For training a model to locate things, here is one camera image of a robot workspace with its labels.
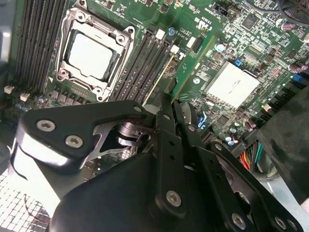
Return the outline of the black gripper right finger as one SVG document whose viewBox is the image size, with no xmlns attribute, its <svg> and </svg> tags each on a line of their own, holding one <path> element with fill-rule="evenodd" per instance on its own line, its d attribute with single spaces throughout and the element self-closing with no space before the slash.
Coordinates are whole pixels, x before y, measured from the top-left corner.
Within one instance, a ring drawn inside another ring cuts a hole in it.
<svg viewBox="0 0 309 232">
<path fill-rule="evenodd" d="M 301 224 L 220 143 L 203 143 L 174 101 L 174 117 L 185 142 L 185 161 L 196 166 L 208 187 L 212 222 L 219 232 L 301 232 Z"/>
</svg>

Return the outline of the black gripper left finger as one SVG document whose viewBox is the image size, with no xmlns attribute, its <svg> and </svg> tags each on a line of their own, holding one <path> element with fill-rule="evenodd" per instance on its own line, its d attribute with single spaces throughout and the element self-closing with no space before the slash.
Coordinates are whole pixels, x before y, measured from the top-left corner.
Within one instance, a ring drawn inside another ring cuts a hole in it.
<svg viewBox="0 0 309 232">
<path fill-rule="evenodd" d="M 163 97 L 162 109 L 156 115 L 135 101 L 29 111 L 18 123 L 11 166 L 24 179 L 30 174 L 34 174 L 34 181 L 44 178 L 47 192 L 64 191 L 66 196 L 85 183 L 79 175 L 89 158 L 100 156 L 104 144 L 114 149 L 114 128 L 126 123 L 150 135 L 142 151 L 130 158 L 149 154 L 155 159 L 154 202 L 149 208 L 152 217 L 184 219 L 189 210 L 185 145 L 176 132 L 174 103 L 169 103 L 168 96 Z"/>
</svg>

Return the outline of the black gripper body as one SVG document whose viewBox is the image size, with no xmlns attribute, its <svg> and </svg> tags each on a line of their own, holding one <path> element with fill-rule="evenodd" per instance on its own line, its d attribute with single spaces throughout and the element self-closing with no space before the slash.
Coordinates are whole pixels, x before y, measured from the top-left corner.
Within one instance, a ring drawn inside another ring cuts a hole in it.
<svg viewBox="0 0 309 232">
<path fill-rule="evenodd" d="M 51 219 L 51 232 L 225 232 L 197 174 L 184 170 L 189 210 L 182 220 L 158 219 L 154 202 L 155 158 L 138 155 L 71 190 Z"/>
</svg>

